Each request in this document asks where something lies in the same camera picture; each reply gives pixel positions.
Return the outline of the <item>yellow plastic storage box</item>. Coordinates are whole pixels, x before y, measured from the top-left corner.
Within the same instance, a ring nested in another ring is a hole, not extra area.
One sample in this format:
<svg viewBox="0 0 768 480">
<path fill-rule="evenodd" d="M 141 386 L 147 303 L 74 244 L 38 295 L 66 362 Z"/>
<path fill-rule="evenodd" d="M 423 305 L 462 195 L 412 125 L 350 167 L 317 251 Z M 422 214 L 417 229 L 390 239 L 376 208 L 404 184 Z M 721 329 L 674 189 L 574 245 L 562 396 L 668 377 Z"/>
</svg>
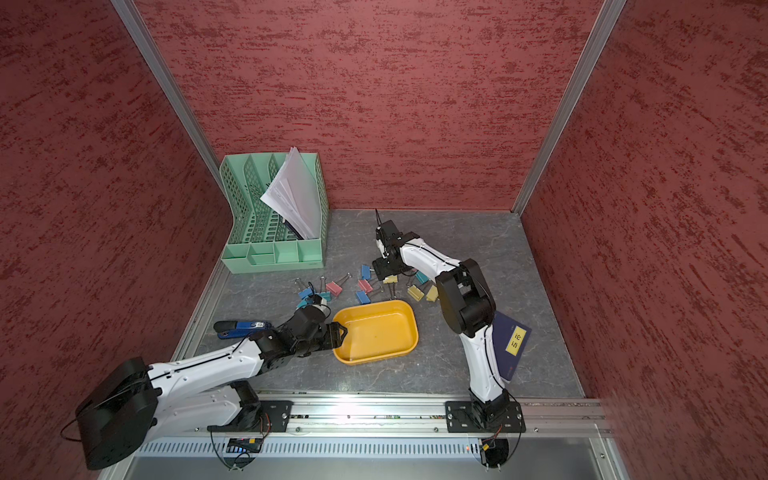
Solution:
<svg viewBox="0 0 768 480">
<path fill-rule="evenodd" d="M 334 356 L 349 366 L 408 355 L 419 342 L 414 311 L 402 300 L 349 307 L 333 321 L 347 331 Z"/>
</svg>

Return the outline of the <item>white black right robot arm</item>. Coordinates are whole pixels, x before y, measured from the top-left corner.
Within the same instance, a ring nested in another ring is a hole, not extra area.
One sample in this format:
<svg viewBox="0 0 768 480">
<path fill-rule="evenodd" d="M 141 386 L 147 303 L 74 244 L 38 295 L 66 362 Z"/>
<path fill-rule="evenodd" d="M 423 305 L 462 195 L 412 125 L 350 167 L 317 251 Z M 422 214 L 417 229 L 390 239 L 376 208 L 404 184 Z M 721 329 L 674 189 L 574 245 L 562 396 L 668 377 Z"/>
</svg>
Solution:
<svg viewBox="0 0 768 480">
<path fill-rule="evenodd" d="M 372 266 L 378 279 L 415 270 L 434 283 L 443 318 L 465 352 L 474 422 L 487 426 L 499 420 L 511 410 L 513 399 L 492 357 L 496 302 L 479 264 L 441 253 L 391 220 L 377 222 L 375 238 L 380 256 Z"/>
</svg>

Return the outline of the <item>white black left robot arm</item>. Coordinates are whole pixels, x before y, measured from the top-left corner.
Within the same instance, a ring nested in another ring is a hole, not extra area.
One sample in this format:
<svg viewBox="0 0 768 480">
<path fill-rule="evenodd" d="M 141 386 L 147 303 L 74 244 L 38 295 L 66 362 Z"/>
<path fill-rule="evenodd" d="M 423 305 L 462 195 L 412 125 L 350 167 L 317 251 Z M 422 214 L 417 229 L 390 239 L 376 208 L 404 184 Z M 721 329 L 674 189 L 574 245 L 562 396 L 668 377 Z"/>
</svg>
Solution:
<svg viewBox="0 0 768 480">
<path fill-rule="evenodd" d="M 250 381 L 294 357 L 341 347 L 348 330 L 329 313 L 324 305 L 305 306 L 277 327 L 258 322 L 234 345 L 203 355 L 122 362 L 75 411 L 87 468 L 105 469 L 181 433 L 269 433 L 282 416 L 269 414 Z"/>
</svg>

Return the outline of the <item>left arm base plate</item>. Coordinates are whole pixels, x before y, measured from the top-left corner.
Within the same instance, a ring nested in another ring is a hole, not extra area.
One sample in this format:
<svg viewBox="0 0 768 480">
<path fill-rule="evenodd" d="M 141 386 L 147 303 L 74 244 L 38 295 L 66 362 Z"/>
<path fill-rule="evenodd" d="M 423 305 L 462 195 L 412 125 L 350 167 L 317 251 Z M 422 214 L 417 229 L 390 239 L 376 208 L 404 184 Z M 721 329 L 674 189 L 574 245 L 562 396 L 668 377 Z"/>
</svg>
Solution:
<svg viewBox="0 0 768 480">
<path fill-rule="evenodd" d="M 222 425 L 210 425 L 211 433 L 255 432 L 265 435 L 271 432 L 284 433 L 291 416 L 291 401 L 260 401 L 242 407 L 235 417 Z"/>
</svg>

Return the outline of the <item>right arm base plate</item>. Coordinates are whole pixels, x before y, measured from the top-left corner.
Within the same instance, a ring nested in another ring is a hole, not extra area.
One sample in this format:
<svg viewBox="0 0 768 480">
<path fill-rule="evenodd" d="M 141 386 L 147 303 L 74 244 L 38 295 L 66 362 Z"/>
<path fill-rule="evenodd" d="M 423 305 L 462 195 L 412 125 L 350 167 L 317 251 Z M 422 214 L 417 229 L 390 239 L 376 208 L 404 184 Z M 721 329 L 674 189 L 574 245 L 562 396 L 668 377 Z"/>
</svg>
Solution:
<svg viewBox="0 0 768 480">
<path fill-rule="evenodd" d="M 494 406 L 476 401 L 447 401 L 444 404 L 449 433 L 525 433 L 527 427 L 518 402 Z"/>
</svg>

